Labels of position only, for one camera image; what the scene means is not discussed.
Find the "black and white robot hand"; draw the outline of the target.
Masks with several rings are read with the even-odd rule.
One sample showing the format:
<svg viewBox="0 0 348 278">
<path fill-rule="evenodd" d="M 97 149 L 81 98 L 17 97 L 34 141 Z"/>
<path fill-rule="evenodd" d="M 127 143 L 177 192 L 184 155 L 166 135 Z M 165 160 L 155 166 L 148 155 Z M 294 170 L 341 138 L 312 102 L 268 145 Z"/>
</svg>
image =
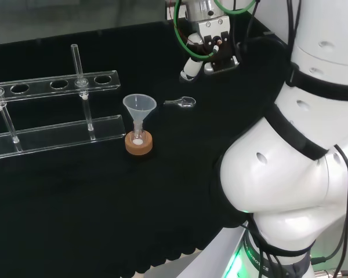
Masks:
<svg viewBox="0 0 348 278">
<path fill-rule="evenodd" d="M 195 33 L 186 42 L 180 40 L 190 55 L 180 73 L 181 80 L 193 82 L 201 73 L 213 75 L 238 67 L 239 59 L 231 46 L 229 16 L 198 21 L 194 27 Z"/>
</svg>

